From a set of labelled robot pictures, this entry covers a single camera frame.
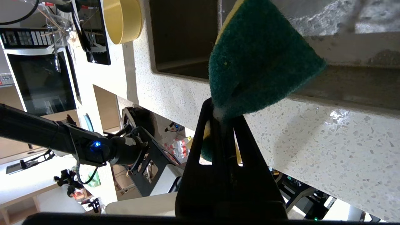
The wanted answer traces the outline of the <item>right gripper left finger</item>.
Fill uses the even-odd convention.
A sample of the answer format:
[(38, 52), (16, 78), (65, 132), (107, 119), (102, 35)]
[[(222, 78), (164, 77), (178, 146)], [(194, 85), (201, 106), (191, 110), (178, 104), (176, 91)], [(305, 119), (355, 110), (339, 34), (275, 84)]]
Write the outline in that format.
[(176, 195), (177, 217), (213, 217), (226, 193), (226, 161), (221, 125), (212, 98), (203, 102), (182, 181)]

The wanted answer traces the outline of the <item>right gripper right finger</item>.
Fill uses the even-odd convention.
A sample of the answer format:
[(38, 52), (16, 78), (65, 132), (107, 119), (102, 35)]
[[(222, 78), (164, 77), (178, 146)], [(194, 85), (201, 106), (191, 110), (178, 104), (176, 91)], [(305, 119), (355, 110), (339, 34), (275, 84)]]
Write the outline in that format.
[(243, 218), (287, 218), (283, 197), (243, 115), (226, 125), (224, 161), (231, 210)]

